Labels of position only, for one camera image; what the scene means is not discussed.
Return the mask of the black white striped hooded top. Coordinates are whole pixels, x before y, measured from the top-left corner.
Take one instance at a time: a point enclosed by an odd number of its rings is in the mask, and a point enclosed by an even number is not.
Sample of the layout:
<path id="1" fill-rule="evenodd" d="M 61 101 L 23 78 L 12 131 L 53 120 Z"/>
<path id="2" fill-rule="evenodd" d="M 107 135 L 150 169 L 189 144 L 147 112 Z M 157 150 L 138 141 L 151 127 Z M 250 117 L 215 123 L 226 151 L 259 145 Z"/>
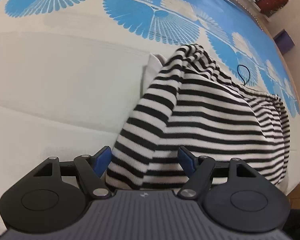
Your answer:
<path id="1" fill-rule="evenodd" d="M 179 189 L 187 176 L 177 151 L 222 163 L 239 158 L 272 184 L 283 181 L 289 118 L 277 95 L 234 83 L 198 44 L 167 60 L 124 124 L 112 151 L 112 189 Z"/>

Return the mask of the blue white patterned bed sheet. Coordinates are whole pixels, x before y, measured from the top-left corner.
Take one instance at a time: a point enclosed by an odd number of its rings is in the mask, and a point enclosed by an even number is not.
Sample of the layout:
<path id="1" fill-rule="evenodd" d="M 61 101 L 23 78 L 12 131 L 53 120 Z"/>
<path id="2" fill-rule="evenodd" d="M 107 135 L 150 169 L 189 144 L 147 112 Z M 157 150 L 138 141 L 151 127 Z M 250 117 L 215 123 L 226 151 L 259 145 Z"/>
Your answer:
<path id="1" fill-rule="evenodd" d="M 150 54 L 201 44 L 231 77 L 284 101 L 287 177 L 300 183 L 300 108 L 259 16 L 239 0 L 0 0 L 0 197 L 49 156 L 113 145 L 141 92 Z M 0 218 L 0 233 L 5 226 Z"/>

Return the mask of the purple box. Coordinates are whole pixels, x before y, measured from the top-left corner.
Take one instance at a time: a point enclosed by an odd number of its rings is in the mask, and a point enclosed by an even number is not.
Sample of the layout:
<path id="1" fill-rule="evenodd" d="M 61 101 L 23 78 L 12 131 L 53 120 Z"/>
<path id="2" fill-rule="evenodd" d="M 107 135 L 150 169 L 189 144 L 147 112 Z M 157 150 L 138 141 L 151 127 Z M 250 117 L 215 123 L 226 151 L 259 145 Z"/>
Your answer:
<path id="1" fill-rule="evenodd" d="M 285 29 L 282 29 L 274 36 L 274 41 L 282 55 L 288 53 L 295 47 L 294 41 Z"/>

